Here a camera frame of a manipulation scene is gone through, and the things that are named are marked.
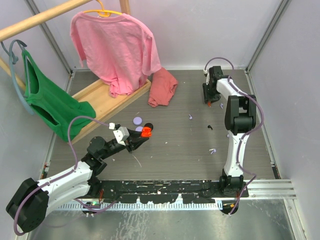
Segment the orange earbud case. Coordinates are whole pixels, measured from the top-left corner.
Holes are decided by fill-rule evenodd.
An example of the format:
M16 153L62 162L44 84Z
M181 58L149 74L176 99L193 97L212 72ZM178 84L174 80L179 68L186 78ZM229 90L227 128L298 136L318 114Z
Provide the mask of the orange earbud case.
M150 138L152 136L152 128L148 126L143 127L140 136L142 138Z

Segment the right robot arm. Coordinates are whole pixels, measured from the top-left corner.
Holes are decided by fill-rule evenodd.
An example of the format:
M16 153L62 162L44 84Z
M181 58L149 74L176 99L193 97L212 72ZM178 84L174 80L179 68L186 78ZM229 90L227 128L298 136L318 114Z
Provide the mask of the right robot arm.
M242 193L246 142L256 129L256 97L241 91L220 66L208 69L208 83L201 83L195 70L169 75L177 80L173 102L147 112L138 134L143 139L151 134L151 139L131 155L145 171L140 179L170 181L174 175L210 176L221 169L219 181L204 182L200 195Z

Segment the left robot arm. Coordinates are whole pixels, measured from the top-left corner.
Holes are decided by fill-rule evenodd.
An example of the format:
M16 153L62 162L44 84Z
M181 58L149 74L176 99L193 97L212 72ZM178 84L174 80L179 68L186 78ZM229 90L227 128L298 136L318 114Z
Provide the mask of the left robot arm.
M97 176L107 166L104 160L123 150L131 153L147 140L138 131L130 131L123 143L96 136L75 166L45 179L24 180L5 208L13 219L14 233L22 236L33 231L52 211L73 199L97 197L101 188Z

